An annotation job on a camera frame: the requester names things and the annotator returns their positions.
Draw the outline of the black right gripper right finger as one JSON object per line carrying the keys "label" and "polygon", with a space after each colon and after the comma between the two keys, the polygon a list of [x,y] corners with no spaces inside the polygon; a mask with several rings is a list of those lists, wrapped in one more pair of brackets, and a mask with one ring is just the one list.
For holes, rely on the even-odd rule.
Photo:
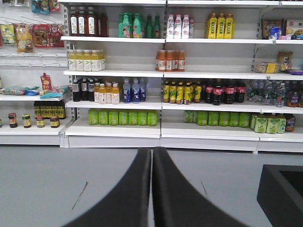
{"label": "black right gripper right finger", "polygon": [[152,199],[157,227],[243,227],[202,196],[179,171],[166,148],[155,147]]}

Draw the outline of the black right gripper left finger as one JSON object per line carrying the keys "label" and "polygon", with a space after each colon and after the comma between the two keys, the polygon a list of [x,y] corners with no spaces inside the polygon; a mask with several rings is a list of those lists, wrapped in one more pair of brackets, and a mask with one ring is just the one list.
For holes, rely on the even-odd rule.
{"label": "black right gripper left finger", "polygon": [[150,148],[139,148],[115,187],[67,227],[147,227],[151,181]]}

